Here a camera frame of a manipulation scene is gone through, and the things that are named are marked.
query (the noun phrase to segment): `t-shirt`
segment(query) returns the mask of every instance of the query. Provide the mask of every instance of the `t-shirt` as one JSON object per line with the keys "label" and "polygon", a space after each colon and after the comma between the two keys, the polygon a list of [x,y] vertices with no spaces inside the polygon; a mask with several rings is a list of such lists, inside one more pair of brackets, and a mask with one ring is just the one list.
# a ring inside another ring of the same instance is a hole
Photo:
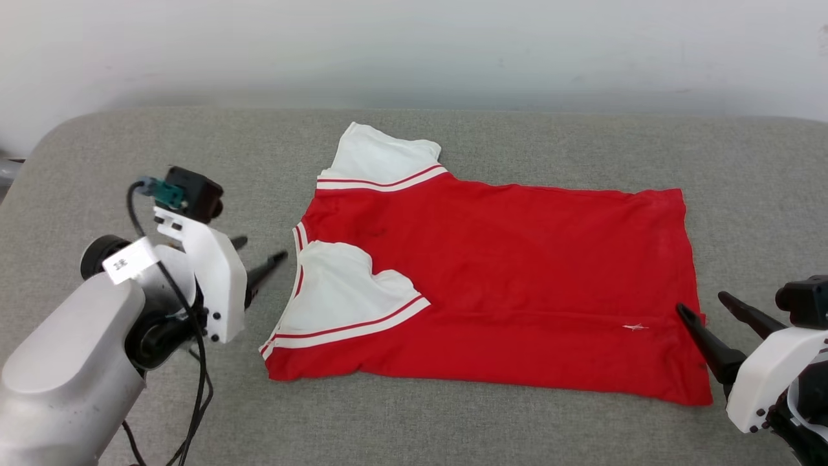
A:
{"label": "t-shirt", "polygon": [[490,186],[351,124],[294,229],[265,345],[285,381],[366,371],[712,402],[681,191]]}

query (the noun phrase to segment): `white label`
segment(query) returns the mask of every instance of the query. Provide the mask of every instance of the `white label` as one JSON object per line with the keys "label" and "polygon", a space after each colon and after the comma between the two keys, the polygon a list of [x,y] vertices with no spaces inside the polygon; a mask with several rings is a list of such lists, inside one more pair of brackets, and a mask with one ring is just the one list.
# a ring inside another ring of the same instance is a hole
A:
{"label": "white label", "polygon": [[155,248],[145,236],[103,261],[103,269],[114,284],[134,279],[158,262]]}

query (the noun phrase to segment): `white wall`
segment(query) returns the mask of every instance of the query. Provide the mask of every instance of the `white wall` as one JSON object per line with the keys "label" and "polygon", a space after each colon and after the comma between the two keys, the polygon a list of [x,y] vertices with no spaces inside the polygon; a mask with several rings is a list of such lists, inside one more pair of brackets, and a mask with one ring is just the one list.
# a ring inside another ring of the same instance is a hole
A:
{"label": "white wall", "polygon": [[0,148],[149,104],[828,120],[826,0],[2,0]]}

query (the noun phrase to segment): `gray fabric surface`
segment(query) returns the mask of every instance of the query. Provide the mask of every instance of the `gray fabric surface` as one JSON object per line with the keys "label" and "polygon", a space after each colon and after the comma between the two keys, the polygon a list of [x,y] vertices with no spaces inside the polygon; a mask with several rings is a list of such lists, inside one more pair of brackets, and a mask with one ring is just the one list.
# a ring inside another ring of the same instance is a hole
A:
{"label": "gray fabric surface", "polygon": [[[106,233],[132,238],[126,187],[142,174],[162,176],[169,164],[224,186],[224,214],[214,226],[250,236],[242,253],[248,266],[281,248],[292,252],[290,228],[352,120],[398,138],[436,141],[440,160],[463,179],[628,192],[682,188],[702,310],[714,332],[746,352],[759,339],[729,316],[716,293],[727,289],[771,311],[778,286],[826,272],[825,124],[135,109],[55,129],[0,206],[0,359],[79,285],[79,258],[92,239]],[[149,203],[139,200],[137,207],[149,226]],[[208,347],[216,395],[192,464],[795,463],[768,432],[740,434],[728,421],[718,386],[714,406],[689,408],[628,395],[364,374],[269,381],[256,348],[287,301],[292,262],[259,294],[245,333],[229,345]],[[197,373],[197,364],[179,354],[149,375],[129,415],[149,464],[165,463],[182,440]],[[131,462],[119,432],[101,464]]]}

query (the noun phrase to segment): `red stripe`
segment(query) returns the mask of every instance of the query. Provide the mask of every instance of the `red stripe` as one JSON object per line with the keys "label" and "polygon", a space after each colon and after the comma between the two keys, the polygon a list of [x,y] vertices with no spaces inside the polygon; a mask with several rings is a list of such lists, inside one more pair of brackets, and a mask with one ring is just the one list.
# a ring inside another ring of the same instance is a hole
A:
{"label": "red stripe", "polygon": [[400,181],[398,181],[398,182],[393,182],[393,183],[388,183],[388,184],[382,184],[382,183],[377,183],[377,182],[370,182],[370,181],[368,181],[368,180],[340,180],[340,179],[335,179],[335,178],[325,178],[325,179],[316,180],[316,181],[317,181],[317,182],[337,182],[337,183],[365,183],[365,184],[370,184],[370,185],[380,186],[380,187],[390,187],[390,186],[396,186],[396,185],[398,185],[398,184],[400,184],[400,183],[407,182],[408,180],[410,180],[410,179],[412,179],[412,178],[419,177],[419,176],[420,176],[420,175],[422,175],[423,173],[428,173],[428,172],[430,172],[431,170],[434,170],[435,168],[438,168],[438,167],[442,167],[442,165],[435,165],[435,166],[433,166],[433,167],[428,167],[428,168],[426,168],[425,170],[423,170],[422,172],[419,172],[419,173],[414,173],[413,175],[411,175],[411,176],[410,176],[410,177],[408,177],[408,178],[403,178],[402,180],[400,180]]}
{"label": "red stripe", "polygon": [[293,229],[296,230],[296,238],[299,238],[299,250],[302,250],[302,233],[299,231],[299,226],[294,226]]}
{"label": "red stripe", "polygon": [[299,266],[299,283],[296,284],[296,294],[293,295],[294,298],[296,296],[299,296],[299,290],[302,289],[302,279],[304,279],[304,278],[305,278],[305,269],[300,265]]}
{"label": "red stripe", "polygon": [[404,311],[404,310],[408,309],[409,307],[411,307],[411,305],[412,305],[412,304],[414,304],[415,302],[419,301],[420,299],[423,299],[422,294],[421,294],[421,295],[419,295],[419,296],[417,296],[416,298],[412,299],[411,301],[409,301],[408,303],[406,303],[406,305],[405,305],[405,306],[402,306],[401,308],[397,309],[397,310],[396,310],[396,311],[394,311],[393,313],[390,313],[389,315],[387,315],[387,316],[385,316],[385,317],[383,317],[383,318],[378,318],[377,320],[372,320],[372,321],[370,321],[370,322],[355,323],[355,324],[353,324],[353,325],[348,325],[348,326],[345,326],[345,327],[340,327],[340,328],[331,328],[330,330],[322,330],[321,332],[316,332],[316,333],[307,333],[307,334],[305,334],[305,335],[284,335],[284,334],[281,334],[281,333],[277,333],[276,335],[274,335],[274,336],[273,336],[273,339],[271,340],[271,342],[272,342],[273,340],[275,340],[277,337],[279,337],[279,338],[307,338],[307,337],[316,337],[316,336],[319,336],[319,335],[325,335],[326,333],[340,332],[340,331],[342,331],[342,330],[350,330],[351,328],[364,327],[364,326],[366,326],[366,325],[374,325],[375,323],[380,323],[380,322],[382,322],[382,321],[385,321],[385,320],[388,320],[388,319],[390,319],[390,318],[394,317],[395,315],[397,315],[397,314],[401,313],[402,311]]}

